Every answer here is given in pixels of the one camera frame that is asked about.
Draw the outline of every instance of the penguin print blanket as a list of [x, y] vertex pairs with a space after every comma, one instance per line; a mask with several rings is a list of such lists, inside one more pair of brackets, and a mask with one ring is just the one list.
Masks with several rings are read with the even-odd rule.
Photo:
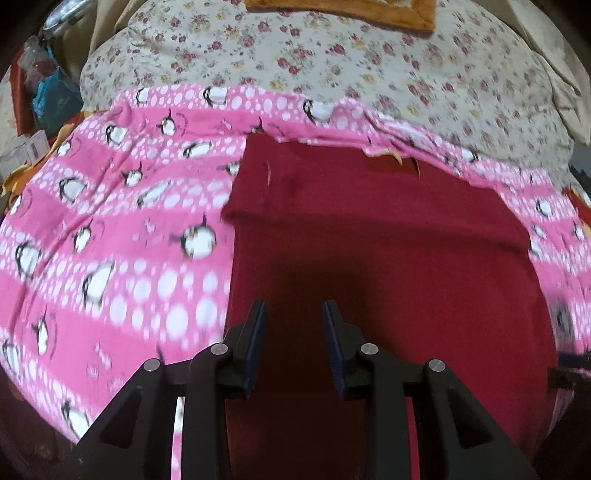
[[[70, 440], [146, 359], [182, 361], [222, 338], [233, 230], [220, 210], [261, 131], [419, 158], [495, 189], [530, 232], [558, 349], [590, 347], [591, 242], [544, 171], [480, 157], [349, 98], [252, 85], [125, 90], [72, 132], [0, 227], [0, 364]], [[174, 452], [178, 478], [178, 443]]]

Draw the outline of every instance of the beige fabric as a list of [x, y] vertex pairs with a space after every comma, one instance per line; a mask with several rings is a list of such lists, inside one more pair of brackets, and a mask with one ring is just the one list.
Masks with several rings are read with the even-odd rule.
[[56, 56], [77, 83], [88, 57], [118, 31], [146, 0], [98, 0], [96, 10], [56, 40]]
[[473, 0], [513, 28], [537, 53], [550, 77], [553, 99], [570, 134], [589, 145], [589, 74], [560, 30], [530, 0]]

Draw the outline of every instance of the floral bedsheet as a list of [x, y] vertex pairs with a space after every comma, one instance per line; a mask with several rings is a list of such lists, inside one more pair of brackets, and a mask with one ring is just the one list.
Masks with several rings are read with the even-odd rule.
[[430, 35], [317, 12], [246, 11], [242, 0], [148, 1], [88, 60], [87, 108], [118, 90], [257, 84], [328, 101], [358, 99], [557, 186], [573, 142], [547, 73], [525, 42], [470, 0], [440, 0]]

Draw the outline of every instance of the folded red fabric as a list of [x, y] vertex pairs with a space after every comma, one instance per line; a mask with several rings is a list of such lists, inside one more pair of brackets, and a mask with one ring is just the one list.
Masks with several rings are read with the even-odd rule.
[[252, 398], [229, 403], [237, 479], [353, 479], [363, 405], [338, 399], [321, 329], [335, 299], [368, 342], [443, 359], [527, 455], [547, 433], [557, 363], [527, 231], [489, 189], [425, 162], [249, 138], [223, 218], [236, 229], [228, 326], [269, 322]]

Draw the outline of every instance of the silver screw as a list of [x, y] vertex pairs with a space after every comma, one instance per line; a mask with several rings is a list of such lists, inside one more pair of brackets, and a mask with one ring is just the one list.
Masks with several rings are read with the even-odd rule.
[[377, 345], [374, 345], [373, 343], [364, 343], [361, 346], [361, 351], [365, 353], [365, 355], [375, 355], [376, 353], [378, 353], [379, 348]]
[[443, 372], [445, 370], [445, 362], [438, 358], [434, 358], [429, 362], [429, 368], [437, 373]]
[[148, 372], [153, 372], [160, 368], [160, 360], [157, 358], [150, 358], [144, 362], [144, 370]]
[[223, 355], [227, 351], [228, 351], [228, 346], [225, 343], [216, 343], [215, 345], [212, 345], [212, 347], [211, 347], [211, 352], [214, 355]]

